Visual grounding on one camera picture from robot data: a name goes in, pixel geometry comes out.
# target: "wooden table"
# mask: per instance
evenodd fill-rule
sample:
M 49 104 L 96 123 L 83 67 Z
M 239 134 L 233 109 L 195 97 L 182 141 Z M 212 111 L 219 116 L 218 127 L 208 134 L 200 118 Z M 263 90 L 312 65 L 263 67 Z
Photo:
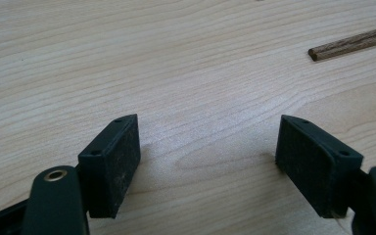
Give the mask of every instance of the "wooden table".
M 112 119 L 142 161 L 92 234 L 347 234 L 274 164 L 280 116 L 376 165 L 376 47 L 307 49 L 376 28 L 376 1 L 0 0 L 0 210 Z

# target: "metal grommet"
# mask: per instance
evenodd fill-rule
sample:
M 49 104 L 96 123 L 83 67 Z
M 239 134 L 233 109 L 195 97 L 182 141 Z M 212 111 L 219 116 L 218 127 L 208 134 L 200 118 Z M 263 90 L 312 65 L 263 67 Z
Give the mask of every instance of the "metal grommet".
M 53 171 L 47 173 L 47 175 L 44 176 L 44 180 L 48 181 L 48 182 L 53 182 L 53 181 L 57 181 L 57 180 L 64 178 L 64 176 L 66 176 L 66 175 L 67 175 L 66 170 L 56 169 L 56 170 L 53 170 Z

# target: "dark wooden stick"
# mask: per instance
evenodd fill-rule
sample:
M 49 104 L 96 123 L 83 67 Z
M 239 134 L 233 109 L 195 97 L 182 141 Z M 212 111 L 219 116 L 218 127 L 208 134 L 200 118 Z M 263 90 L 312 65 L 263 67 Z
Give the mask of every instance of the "dark wooden stick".
M 314 61 L 320 61 L 372 46 L 376 46 L 376 29 L 309 49 L 307 53 Z

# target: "black clamp jaw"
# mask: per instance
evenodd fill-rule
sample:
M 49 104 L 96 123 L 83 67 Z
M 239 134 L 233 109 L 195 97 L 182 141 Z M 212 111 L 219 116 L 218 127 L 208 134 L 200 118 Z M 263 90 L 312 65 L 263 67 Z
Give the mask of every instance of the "black clamp jaw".
M 137 115 L 113 120 L 78 155 L 78 166 L 38 174 L 29 199 L 0 211 L 0 234 L 89 234 L 90 217 L 115 218 L 140 162 Z
M 376 235 L 376 166 L 360 167 L 363 156 L 301 118 L 282 116 L 276 163 L 319 216 L 341 218 L 355 212 L 352 233 Z

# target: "light wooden surface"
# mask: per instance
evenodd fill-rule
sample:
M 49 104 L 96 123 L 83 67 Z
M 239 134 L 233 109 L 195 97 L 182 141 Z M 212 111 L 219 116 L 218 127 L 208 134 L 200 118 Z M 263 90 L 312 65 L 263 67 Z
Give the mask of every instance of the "light wooden surface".
M 0 0 L 0 210 L 138 114 L 142 161 L 92 234 L 347 234 L 274 164 L 280 116 L 376 165 L 376 47 L 309 48 L 376 28 L 376 1 Z

